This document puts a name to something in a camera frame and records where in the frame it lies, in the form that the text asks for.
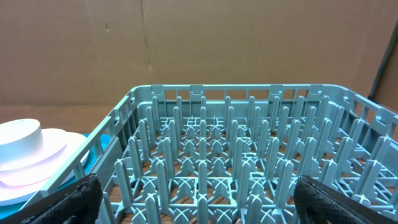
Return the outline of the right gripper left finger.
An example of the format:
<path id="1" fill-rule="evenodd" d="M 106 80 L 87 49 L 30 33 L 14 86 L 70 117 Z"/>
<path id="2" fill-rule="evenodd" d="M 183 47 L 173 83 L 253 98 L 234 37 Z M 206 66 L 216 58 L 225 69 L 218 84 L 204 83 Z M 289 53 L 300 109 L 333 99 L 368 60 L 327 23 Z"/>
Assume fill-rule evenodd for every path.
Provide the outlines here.
<path id="1" fill-rule="evenodd" d="M 90 174 L 2 219 L 1 223 L 92 224 L 98 218 L 102 199 L 100 178 L 98 174 Z"/>

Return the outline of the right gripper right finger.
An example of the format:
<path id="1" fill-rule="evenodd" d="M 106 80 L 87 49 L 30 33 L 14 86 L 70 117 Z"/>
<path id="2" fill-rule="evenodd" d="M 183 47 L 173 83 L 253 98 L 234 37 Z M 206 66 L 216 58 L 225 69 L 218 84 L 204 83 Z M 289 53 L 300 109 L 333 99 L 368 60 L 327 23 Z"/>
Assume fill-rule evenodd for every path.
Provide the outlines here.
<path id="1" fill-rule="evenodd" d="M 298 177 L 294 189 L 294 203 L 301 223 L 397 223 L 308 175 Z"/>

